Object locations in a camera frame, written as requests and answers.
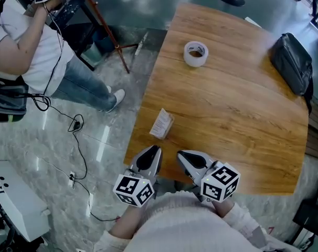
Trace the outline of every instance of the white t-shirt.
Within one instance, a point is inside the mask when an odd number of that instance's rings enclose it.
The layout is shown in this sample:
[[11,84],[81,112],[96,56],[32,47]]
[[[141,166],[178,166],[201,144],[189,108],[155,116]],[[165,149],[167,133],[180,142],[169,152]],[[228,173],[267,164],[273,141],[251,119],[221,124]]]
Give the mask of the white t-shirt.
[[[19,42],[20,37],[28,28],[31,20],[31,17],[22,15],[11,7],[4,5],[4,10],[0,18],[0,41],[9,35],[15,42]],[[44,93],[60,54],[61,49],[57,32],[45,25],[32,63],[28,71],[22,75],[25,83],[30,88],[30,93]],[[67,63],[72,59],[73,55],[72,49],[65,41],[61,58],[54,70],[53,77],[46,91],[47,96],[52,95],[59,87],[65,75]],[[0,78],[15,80],[18,76],[0,72]]]

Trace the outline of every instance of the white sweater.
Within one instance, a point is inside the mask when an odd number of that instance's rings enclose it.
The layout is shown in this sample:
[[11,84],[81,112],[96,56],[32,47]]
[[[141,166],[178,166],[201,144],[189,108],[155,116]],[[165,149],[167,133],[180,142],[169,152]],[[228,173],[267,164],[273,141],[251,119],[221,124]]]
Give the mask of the white sweater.
[[256,233],[258,223],[237,204],[222,219],[214,208],[199,202],[193,193],[166,193],[151,200],[131,240],[119,239],[104,232],[95,244],[96,252],[300,252],[277,239]]

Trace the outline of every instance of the wooden table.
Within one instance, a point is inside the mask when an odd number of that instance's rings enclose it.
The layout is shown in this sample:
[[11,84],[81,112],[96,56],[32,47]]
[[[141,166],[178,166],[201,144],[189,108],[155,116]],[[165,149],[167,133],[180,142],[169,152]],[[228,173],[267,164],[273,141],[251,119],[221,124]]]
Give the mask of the wooden table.
[[[183,60],[189,41],[209,49],[204,66]],[[191,182],[178,150],[199,150],[241,173],[238,191],[288,195],[301,172],[308,110],[268,58],[267,31],[207,7],[182,4],[168,30],[147,85],[125,156],[147,146],[163,149],[160,176]],[[161,108],[175,117],[165,140],[149,131]]]

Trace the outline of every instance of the black strap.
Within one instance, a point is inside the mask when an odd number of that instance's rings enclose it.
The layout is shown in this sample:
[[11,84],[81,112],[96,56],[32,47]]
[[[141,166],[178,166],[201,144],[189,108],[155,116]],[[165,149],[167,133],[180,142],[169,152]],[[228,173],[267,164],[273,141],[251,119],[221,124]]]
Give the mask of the black strap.
[[308,115],[310,115],[312,112],[311,100],[313,98],[313,78],[312,77],[310,79],[310,83],[308,84],[306,92],[303,96],[304,96],[306,104],[307,104]]

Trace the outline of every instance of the black bag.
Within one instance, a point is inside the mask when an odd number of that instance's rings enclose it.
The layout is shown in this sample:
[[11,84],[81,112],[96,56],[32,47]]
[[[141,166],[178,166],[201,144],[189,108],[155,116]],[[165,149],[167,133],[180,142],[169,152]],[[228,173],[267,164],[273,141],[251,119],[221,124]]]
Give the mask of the black bag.
[[271,62],[293,93],[305,98],[310,114],[313,97],[311,56],[292,34],[286,33],[271,48]]
[[27,98],[15,98],[15,95],[27,92],[22,77],[15,81],[0,78],[0,122],[15,122],[24,117]]

